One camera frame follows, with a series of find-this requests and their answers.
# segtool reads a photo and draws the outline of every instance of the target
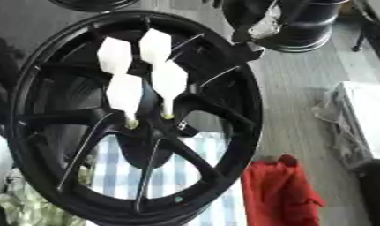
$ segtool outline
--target blue checkered cloth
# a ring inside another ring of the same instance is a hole
[[[217,165],[227,146],[223,134],[201,132],[194,138],[182,141],[212,166]],[[115,137],[101,141],[92,182],[95,192],[118,199],[135,199],[141,170],[131,167],[124,159]],[[164,197],[195,184],[200,179],[197,169],[179,155],[155,169],[148,186],[149,199]],[[188,226],[247,226],[242,185],[236,181]]]

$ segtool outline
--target red cloth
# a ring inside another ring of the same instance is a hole
[[[242,176],[249,226],[318,226],[324,201],[313,191],[298,161],[253,162]]]

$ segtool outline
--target black alloy wheel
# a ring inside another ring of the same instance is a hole
[[[138,41],[149,28],[172,35],[171,58],[189,74],[187,91],[175,100],[173,120],[160,116],[150,65],[139,57]],[[96,52],[107,36],[131,43],[129,74],[144,79],[135,130],[126,129],[124,113],[111,109],[105,95],[111,75],[100,70]],[[183,120],[194,111],[215,115],[226,125],[227,150],[215,167],[178,139]],[[255,154],[262,112],[254,75],[224,38],[175,15],[118,11],[64,29],[29,57],[12,94],[9,144],[26,180],[70,213],[100,225],[177,226],[201,213],[240,177]],[[69,142],[75,135],[78,142]],[[79,167],[108,135],[115,135],[128,162],[142,169],[134,200],[102,195],[78,181]],[[201,178],[176,194],[147,198],[153,169],[171,154],[194,165]]]

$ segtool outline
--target floor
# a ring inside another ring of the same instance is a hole
[[[231,28],[219,10],[200,0],[141,0],[132,9],[166,11],[194,19],[227,38]],[[91,13],[59,8],[47,0],[0,0],[0,36],[26,55],[50,35]],[[265,130],[259,155],[293,154],[309,180],[325,199],[322,226],[368,226],[357,181],[334,158],[328,127],[310,111],[325,90],[344,80],[380,83],[380,62],[366,43],[364,50],[350,48],[358,33],[356,24],[338,23],[332,40],[304,54],[268,51],[250,66],[265,101]]]

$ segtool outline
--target white plastic cap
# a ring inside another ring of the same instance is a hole
[[[115,74],[106,92],[110,107],[125,112],[127,125],[137,126],[136,112],[143,95],[142,79],[129,74]]]
[[[140,56],[153,66],[168,60],[172,49],[172,36],[149,29],[139,42]]]
[[[132,63],[130,43],[108,37],[98,50],[98,59],[104,72],[126,73]]]
[[[185,91],[188,73],[174,61],[159,64],[152,72],[153,89],[164,99],[165,118],[172,118],[174,99]]]

